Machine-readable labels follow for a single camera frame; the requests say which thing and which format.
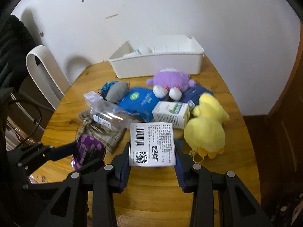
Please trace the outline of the purple dotted packet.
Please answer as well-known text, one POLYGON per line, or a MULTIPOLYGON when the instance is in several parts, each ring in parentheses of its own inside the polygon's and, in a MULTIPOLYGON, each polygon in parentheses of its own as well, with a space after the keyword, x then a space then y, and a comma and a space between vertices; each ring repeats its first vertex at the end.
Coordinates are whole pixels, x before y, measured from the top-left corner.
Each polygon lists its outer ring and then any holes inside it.
POLYGON ((90 163, 95 159, 104 159, 106 146, 96 138, 89 135, 81 135, 74 150, 71 166, 74 170, 90 163))

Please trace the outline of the plaid fabric bow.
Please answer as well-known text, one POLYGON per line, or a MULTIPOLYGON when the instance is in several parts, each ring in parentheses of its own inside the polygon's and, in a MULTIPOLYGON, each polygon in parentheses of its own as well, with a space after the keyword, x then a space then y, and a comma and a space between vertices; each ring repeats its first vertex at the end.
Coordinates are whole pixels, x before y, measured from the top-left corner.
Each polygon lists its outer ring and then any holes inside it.
POLYGON ((107 149, 108 153, 113 153, 124 137, 126 129, 111 130, 105 126, 95 122, 88 110, 83 110, 77 114, 80 122, 76 131, 76 139, 81 135, 92 136, 93 138, 101 141, 107 149))

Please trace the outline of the small white barcode box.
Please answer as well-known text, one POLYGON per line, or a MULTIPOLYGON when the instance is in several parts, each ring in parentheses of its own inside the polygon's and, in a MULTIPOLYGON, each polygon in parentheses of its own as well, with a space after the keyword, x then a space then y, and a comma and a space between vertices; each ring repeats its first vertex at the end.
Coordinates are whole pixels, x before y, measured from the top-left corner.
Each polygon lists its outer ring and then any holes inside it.
POLYGON ((171 122, 132 123, 130 125, 129 165, 175 166, 173 124, 171 122))

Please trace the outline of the yellow duck plush toy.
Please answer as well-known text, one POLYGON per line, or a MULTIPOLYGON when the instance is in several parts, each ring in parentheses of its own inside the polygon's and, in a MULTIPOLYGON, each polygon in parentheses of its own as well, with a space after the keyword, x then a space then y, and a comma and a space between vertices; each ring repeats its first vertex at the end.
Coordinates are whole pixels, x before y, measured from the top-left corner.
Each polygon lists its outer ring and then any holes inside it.
POLYGON ((192 115, 184 128, 184 139, 192 151, 210 159, 221 155, 226 142, 223 125, 230 120, 229 114, 213 95, 203 93, 192 115))

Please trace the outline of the clear plastic bottle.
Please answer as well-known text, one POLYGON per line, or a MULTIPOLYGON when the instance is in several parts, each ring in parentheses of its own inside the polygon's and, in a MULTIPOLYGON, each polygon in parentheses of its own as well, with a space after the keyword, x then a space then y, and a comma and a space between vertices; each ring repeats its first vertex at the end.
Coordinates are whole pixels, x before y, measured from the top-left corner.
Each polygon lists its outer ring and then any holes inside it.
POLYGON ((132 123, 141 123, 124 108, 105 100, 95 100, 90 106, 94 122, 111 130, 130 129, 132 123))

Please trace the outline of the white green medicine box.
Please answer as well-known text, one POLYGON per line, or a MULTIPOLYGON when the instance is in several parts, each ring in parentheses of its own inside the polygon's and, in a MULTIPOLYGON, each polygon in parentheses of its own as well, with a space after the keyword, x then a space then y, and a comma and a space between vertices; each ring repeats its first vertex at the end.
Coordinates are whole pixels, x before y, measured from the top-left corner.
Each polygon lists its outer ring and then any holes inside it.
POLYGON ((152 110, 155 122, 171 122, 174 128, 184 129, 190 118, 186 103, 160 101, 152 110))

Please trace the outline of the blue Hiipapa wipes pack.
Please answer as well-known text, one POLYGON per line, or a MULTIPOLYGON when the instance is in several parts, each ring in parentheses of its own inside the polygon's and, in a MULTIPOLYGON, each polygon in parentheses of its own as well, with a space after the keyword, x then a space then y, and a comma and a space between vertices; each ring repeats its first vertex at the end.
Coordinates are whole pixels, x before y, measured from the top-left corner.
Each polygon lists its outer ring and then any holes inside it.
POLYGON ((152 110, 160 101, 162 101, 162 99, 156 97, 151 89, 133 87, 119 101, 118 106, 124 108, 137 119, 151 122, 154 118, 152 110))

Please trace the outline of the dark blue tissue pack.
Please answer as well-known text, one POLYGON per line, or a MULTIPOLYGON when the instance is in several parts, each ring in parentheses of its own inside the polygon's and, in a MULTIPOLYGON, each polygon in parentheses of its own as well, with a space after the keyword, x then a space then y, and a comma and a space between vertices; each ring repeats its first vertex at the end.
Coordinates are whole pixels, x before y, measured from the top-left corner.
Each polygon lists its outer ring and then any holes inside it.
POLYGON ((189 105, 189 109, 192 110, 196 105, 199 104, 199 97, 203 93, 208 93, 213 95, 213 92, 203 87, 202 85, 196 84, 194 87, 187 89, 181 99, 179 100, 181 103, 186 103, 189 105))

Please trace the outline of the purple plush toy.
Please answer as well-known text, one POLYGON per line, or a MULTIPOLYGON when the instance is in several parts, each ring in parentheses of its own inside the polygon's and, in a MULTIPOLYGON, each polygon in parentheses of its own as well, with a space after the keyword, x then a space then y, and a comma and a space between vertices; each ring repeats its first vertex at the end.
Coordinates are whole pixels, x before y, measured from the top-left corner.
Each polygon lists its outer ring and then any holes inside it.
POLYGON ((196 85, 190 75, 174 68, 159 70, 152 78, 146 80, 146 84, 152 87, 157 98, 169 96, 172 100, 179 101, 189 88, 196 85))

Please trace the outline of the white blue plush toy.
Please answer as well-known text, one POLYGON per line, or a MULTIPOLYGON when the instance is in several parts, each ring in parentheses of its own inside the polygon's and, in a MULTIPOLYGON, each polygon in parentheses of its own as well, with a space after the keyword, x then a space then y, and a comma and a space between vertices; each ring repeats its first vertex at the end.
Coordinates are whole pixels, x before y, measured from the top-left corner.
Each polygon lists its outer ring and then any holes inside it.
POLYGON ((147 54, 151 54, 152 53, 152 49, 146 46, 142 46, 138 49, 136 49, 135 51, 128 53, 128 54, 124 54, 123 57, 124 58, 130 58, 130 57, 135 57, 138 55, 147 55, 147 54))

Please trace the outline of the small lavender box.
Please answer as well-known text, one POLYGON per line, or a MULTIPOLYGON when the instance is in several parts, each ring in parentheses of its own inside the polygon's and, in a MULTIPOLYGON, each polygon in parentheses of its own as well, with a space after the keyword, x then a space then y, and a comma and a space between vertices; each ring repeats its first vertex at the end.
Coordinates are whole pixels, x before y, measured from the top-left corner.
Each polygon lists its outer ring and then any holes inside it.
POLYGON ((91 106, 91 104, 96 100, 103 99, 103 97, 99 93, 96 93, 95 91, 90 91, 88 93, 85 93, 83 95, 83 98, 88 106, 91 106))

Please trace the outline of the grey plush mouse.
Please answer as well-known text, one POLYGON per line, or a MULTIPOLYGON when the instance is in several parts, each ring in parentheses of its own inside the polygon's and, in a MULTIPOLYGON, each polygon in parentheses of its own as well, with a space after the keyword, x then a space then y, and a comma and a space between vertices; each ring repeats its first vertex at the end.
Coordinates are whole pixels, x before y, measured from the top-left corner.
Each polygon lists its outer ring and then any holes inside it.
POLYGON ((129 92, 129 83, 125 81, 108 82, 104 99, 111 103, 118 103, 129 92))

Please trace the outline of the blue green ball toy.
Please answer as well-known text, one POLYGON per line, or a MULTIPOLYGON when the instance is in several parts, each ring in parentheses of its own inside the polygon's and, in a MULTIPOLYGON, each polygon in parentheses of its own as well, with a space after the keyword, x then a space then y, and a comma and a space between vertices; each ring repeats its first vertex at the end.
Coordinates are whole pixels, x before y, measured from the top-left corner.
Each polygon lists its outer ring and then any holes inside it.
POLYGON ((116 84, 118 81, 109 81, 106 82, 103 87, 101 87, 100 89, 98 89, 98 93, 99 95, 101 95, 104 99, 106 98, 106 95, 108 94, 108 91, 110 90, 110 88, 116 84))

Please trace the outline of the white curved chair back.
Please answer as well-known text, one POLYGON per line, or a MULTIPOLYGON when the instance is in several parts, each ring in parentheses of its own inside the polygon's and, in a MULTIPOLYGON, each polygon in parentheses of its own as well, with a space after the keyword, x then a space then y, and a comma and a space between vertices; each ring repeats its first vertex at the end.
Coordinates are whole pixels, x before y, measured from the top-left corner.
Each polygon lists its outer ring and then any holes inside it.
POLYGON ((47 47, 38 45, 27 54, 26 67, 38 89, 56 109, 71 84, 53 54, 47 47))

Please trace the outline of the black clothing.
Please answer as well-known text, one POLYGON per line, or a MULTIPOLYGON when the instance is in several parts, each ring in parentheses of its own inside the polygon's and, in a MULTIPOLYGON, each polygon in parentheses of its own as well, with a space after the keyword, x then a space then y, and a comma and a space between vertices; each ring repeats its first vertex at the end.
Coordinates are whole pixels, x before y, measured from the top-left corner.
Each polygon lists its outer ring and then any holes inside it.
POLYGON ((36 46, 24 24, 14 15, 1 30, 1 88, 18 90, 29 75, 26 57, 36 46))

